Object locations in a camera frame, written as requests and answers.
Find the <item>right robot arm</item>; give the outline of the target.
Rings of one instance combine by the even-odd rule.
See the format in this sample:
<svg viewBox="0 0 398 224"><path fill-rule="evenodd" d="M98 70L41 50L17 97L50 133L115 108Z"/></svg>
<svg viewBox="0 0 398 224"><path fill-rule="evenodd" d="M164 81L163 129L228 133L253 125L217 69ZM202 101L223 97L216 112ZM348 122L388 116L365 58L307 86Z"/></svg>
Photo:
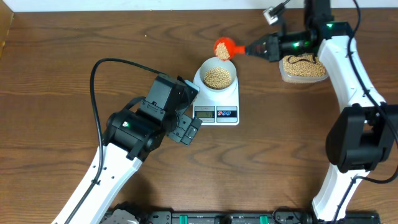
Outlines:
<svg viewBox="0 0 398 224"><path fill-rule="evenodd" d="M322 187L304 223L347 222L346 207L362 181L397 144L397 106L377 92L358 55L356 28L336 21L329 1L305 1L304 30L285 29L246 46L246 55L270 62L312 54L333 85L340 115L326 137L330 162Z"/></svg>

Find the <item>red measuring scoop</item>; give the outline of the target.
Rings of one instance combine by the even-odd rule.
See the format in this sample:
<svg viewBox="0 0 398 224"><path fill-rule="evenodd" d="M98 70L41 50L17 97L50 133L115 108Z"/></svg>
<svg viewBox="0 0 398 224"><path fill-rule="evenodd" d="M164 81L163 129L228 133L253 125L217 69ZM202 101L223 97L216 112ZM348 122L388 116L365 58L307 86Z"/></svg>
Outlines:
<svg viewBox="0 0 398 224"><path fill-rule="evenodd" d="M215 56L220 60L226 61L232 59L235 55L245 54L245 46L236 45L233 39L229 37L220 37L214 44Z"/></svg>

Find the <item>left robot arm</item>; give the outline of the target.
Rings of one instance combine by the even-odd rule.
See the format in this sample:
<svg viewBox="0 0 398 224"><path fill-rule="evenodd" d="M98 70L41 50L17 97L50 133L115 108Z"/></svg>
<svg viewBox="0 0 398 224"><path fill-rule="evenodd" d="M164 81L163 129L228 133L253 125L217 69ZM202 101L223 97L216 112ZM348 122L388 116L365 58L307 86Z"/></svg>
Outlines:
<svg viewBox="0 0 398 224"><path fill-rule="evenodd" d="M200 88L181 77L160 74L146 97L113 113L84 178L54 223L99 223L122 186L164 137L189 145L201 120L185 114Z"/></svg>

